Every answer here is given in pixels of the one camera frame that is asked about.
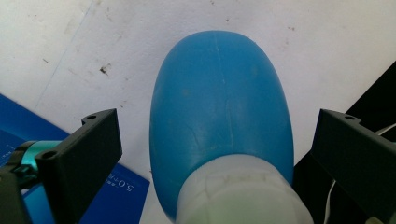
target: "teal part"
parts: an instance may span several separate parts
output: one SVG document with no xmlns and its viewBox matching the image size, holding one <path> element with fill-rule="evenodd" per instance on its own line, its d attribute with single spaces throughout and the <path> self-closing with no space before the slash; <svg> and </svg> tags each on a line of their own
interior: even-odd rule
<svg viewBox="0 0 396 224">
<path fill-rule="evenodd" d="M 32 144 L 25 152 L 23 155 L 22 164 L 25 165 L 32 165 L 32 167 L 38 171 L 37 169 L 37 164 L 35 163 L 35 156 L 38 155 L 38 153 L 52 149 L 53 147 L 58 146 L 62 141 L 38 141 Z"/>
<path fill-rule="evenodd" d="M 261 158 L 291 183 L 289 110 L 276 70 L 260 47 L 222 31 L 178 42 L 156 80 L 149 153 L 157 196 L 171 219 L 187 177 L 221 156 Z"/>
</svg>

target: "white surface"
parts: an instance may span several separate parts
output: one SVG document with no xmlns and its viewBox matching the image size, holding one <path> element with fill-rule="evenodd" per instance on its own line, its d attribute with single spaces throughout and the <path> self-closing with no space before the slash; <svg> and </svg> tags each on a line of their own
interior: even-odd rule
<svg viewBox="0 0 396 224">
<path fill-rule="evenodd" d="M 346 111 L 396 60 L 395 11 L 391 0 L 3 0 L 0 92 L 68 132 L 116 107 L 121 163 L 151 179 L 149 108 L 163 58 L 186 35 L 234 31 L 276 68 L 298 161 L 318 110 Z M 141 222 L 165 223 L 149 194 Z"/>
<path fill-rule="evenodd" d="M 300 197 L 269 162 L 219 157 L 195 170 L 177 200 L 176 224 L 313 224 Z"/>
</svg>

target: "blue book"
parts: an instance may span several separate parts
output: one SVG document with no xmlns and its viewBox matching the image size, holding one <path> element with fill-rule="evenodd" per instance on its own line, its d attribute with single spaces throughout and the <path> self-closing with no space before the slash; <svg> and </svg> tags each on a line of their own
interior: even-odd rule
<svg viewBox="0 0 396 224">
<path fill-rule="evenodd" d="M 68 133 L 0 94 L 0 167 L 19 145 L 31 140 L 63 140 Z M 139 223 L 149 182 L 117 164 L 79 223 Z M 42 185 L 23 195 L 34 224 L 55 223 Z"/>
</svg>

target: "black object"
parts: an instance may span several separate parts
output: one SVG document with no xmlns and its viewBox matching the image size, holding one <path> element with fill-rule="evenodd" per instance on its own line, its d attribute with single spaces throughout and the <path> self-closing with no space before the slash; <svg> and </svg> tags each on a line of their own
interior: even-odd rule
<svg viewBox="0 0 396 224">
<path fill-rule="evenodd" d="M 311 153 L 368 217 L 396 222 L 396 145 L 359 119 L 321 110 Z"/>
<path fill-rule="evenodd" d="M 57 223 L 77 223 L 81 219 L 122 154 L 116 109 L 89 115 L 82 124 L 57 147 L 35 157 Z M 12 212 L 0 213 L 0 223 L 31 222 L 15 174 L 23 153 L 15 151 L 6 168 L 1 169 L 0 195 L 11 197 L 7 202 L 2 197 L 0 208 Z"/>
<path fill-rule="evenodd" d="M 396 123 L 396 62 L 346 112 L 376 132 Z"/>
<path fill-rule="evenodd" d="M 361 119 L 360 125 L 373 133 L 394 124 L 396 122 L 395 84 L 396 63 L 346 113 Z M 396 139 L 396 132 L 390 131 L 383 136 L 393 141 Z M 319 165 L 311 153 L 308 153 L 294 167 L 293 179 L 293 188 L 309 209 L 314 222 L 323 223 L 332 176 Z M 335 184 L 332 189 L 330 205 L 328 224 L 361 224 L 368 219 L 368 215 L 361 209 L 361 206 L 338 184 Z"/>
</svg>

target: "screw hole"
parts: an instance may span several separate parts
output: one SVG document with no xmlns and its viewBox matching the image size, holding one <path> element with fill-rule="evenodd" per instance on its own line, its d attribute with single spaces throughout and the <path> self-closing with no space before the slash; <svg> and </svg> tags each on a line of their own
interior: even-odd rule
<svg viewBox="0 0 396 224">
<path fill-rule="evenodd" d="M 49 151 L 49 152 L 44 153 L 44 154 L 41 156 L 41 158 L 43 158 L 44 160 L 51 159 L 51 158 L 54 157 L 56 154 L 58 154 L 58 152 L 56 152 L 56 151 Z"/>
</svg>

